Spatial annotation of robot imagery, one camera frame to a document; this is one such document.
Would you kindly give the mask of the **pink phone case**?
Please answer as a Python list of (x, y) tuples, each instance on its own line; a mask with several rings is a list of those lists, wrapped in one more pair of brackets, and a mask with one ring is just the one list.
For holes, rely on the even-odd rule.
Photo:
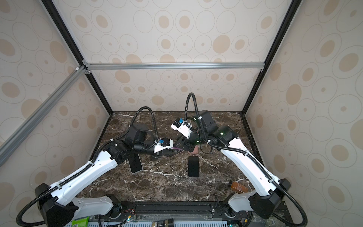
[(198, 146), (195, 146), (193, 151), (191, 151), (189, 153), (192, 154), (192, 155), (196, 155), (196, 154), (198, 154), (198, 152), (199, 152), (199, 148), (198, 148)]

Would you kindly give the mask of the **phone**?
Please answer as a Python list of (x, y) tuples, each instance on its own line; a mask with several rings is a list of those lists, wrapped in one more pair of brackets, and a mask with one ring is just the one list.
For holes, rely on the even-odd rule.
[(173, 157), (183, 152), (183, 149), (178, 147), (169, 147), (162, 151), (164, 157)]
[(129, 159), (129, 167), (132, 174), (136, 174), (143, 170), (143, 166), (140, 159)]

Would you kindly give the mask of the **purple smartphone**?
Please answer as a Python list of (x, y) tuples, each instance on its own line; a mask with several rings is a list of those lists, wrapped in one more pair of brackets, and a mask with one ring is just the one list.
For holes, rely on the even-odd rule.
[(199, 158), (196, 156), (188, 157), (188, 177), (199, 177)]

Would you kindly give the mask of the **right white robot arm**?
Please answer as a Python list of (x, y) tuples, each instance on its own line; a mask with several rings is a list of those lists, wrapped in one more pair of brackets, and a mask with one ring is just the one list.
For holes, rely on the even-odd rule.
[[(185, 107), (184, 117), (176, 119), (171, 128), (178, 131), (182, 137), (176, 146), (184, 151), (193, 152), (197, 145), (207, 144), (228, 157), (249, 179), (254, 190), (244, 194), (234, 194), (228, 200), (229, 208), (239, 211), (252, 211), (261, 218), (275, 217), (290, 227), (305, 227), (308, 224), (307, 215), (300, 203), (288, 192), (290, 182), (279, 179), (265, 168), (245, 147), (237, 133), (228, 125), (219, 127), (207, 110), (199, 111), (194, 93), (187, 96), (186, 104), (193, 100), (195, 116), (188, 117), (188, 107)], [(289, 199), (299, 210), (302, 221), (290, 222), (275, 213), (276, 208), (284, 198)]]

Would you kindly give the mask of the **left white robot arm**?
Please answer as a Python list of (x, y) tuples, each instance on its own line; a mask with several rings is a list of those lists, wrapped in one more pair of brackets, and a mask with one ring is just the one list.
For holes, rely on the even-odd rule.
[[(144, 124), (135, 124), (136, 118), (143, 110), (148, 110), (151, 114), (155, 131), (152, 141), (146, 139), (148, 128)], [(21, 227), (63, 227), (81, 211), (74, 198), (100, 176), (126, 160), (130, 163), (136, 161), (138, 167), (133, 171), (138, 172), (142, 170), (139, 154), (154, 155), (173, 146), (173, 140), (159, 137), (151, 108), (141, 107), (133, 116), (127, 131), (103, 144), (85, 165), (51, 185), (43, 183), (38, 186), (36, 197), (18, 213), (16, 223)], [(38, 206), (43, 221), (25, 222), (24, 214), (34, 205)]]

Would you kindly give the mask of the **amber bottle black cap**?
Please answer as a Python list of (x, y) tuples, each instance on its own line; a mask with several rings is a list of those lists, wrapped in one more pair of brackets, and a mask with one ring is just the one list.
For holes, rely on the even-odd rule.
[(236, 192), (237, 194), (243, 194), (243, 193), (247, 193), (249, 191), (249, 189), (246, 186), (244, 186), (236, 181), (234, 181), (232, 183), (231, 190)]

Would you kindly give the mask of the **dark bottle at front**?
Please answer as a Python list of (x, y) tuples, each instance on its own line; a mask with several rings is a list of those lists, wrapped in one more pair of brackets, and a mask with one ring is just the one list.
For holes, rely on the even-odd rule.
[(165, 219), (152, 222), (151, 227), (174, 227), (174, 219)]

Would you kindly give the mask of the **green packet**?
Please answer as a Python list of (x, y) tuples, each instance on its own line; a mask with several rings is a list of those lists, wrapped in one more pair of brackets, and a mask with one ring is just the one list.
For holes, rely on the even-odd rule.
[(88, 221), (89, 221), (89, 217), (73, 220), (71, 223), (71, 226), (72, 227), (88, 227)]

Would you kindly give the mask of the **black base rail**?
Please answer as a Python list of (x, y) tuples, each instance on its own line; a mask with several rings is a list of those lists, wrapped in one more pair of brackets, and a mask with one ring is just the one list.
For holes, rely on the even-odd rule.
[(175, 227), (284, 227), (271, 216), (263, 219), (252, 211), (233, 211), (222, 201), (120, 202), (106, 215), (87, 215), (89, 227), (151, 227), (173, 220)]

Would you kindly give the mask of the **silver aluminium back rail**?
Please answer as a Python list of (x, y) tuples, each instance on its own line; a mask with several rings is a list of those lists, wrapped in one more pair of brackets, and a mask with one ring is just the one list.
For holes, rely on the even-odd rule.
[(90, 70), (263, 69), (263, 62), (87, 63)]

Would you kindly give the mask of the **silver aluminium rail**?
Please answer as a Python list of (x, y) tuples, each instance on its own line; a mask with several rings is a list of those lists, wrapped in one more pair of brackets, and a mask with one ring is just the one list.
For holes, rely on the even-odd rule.
[(90, 70), (263, 69), (263, 62), (87, 63)]
[(23, 143), (35, 127), (56, 106), (70, 87), (85, 74), (86, 67), (79, 66), (78, 70), (63, 81), (63, 83), (27, 118), (24, 123), (1, 146), (1, 165), (4, 165), (15, 150)]

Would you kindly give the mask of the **silver aluminium left rail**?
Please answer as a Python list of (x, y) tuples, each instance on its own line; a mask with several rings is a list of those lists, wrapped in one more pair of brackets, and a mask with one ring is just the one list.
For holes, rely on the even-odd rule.
[(79, 66), (78, 70), (63, 81), (63, 83), (27, 118), (24, 123), (1, 146), (1, 165), (4, 165), (15, 150), (23, 143), (35, 127), (56, 106), (70, 87), (85, 74), (86, 67)]

